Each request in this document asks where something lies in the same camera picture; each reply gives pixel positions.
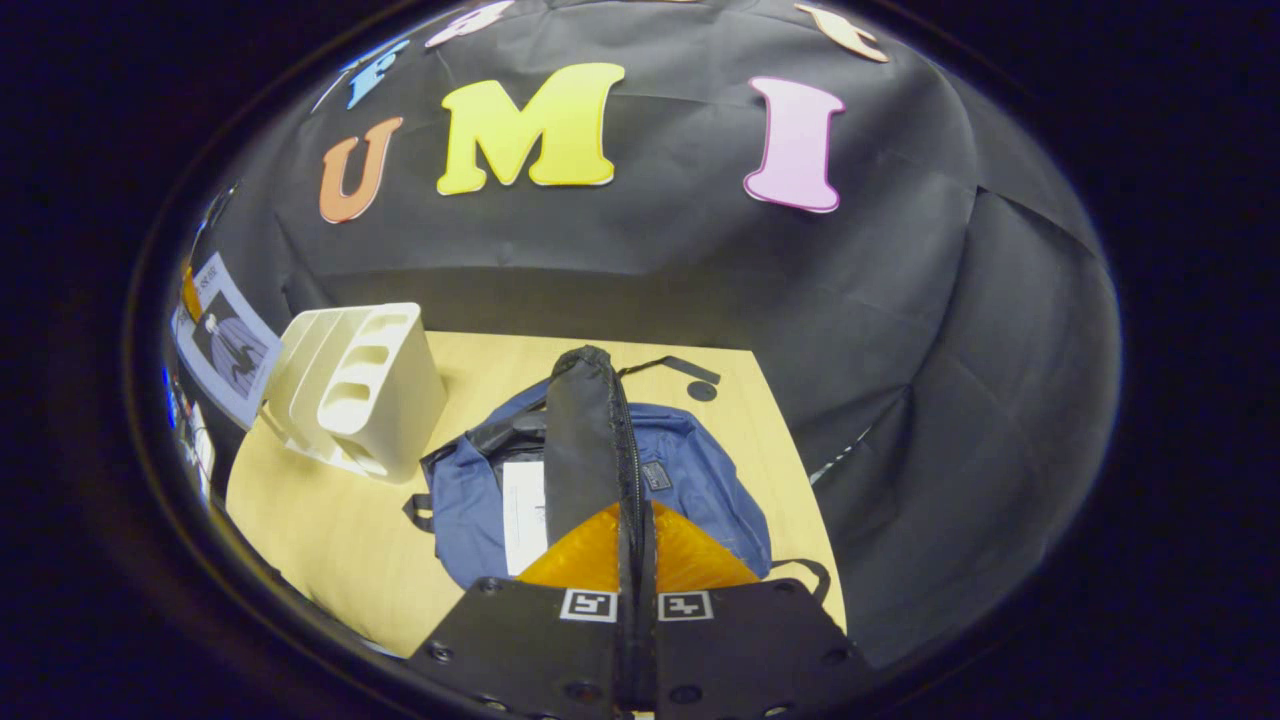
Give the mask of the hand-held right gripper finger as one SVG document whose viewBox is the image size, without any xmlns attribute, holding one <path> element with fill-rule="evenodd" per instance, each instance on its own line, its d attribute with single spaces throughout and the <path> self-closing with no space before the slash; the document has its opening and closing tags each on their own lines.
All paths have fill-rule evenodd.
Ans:
<svg viewBox="0 0 1280 720">
<path fill-rule="evenodd" d="M 632 639 L 621 524 L 612 503 L 524 575 L 475 580 L 407 669 L 479 717 L 616 717 Z"/>
<path fill-rule="evenodd" d="M 822 719 L 870 689 L 817 587 L 763 580 L 696 524 L 652 505 L 643 676 L 658 719 Z"/>
</svg>

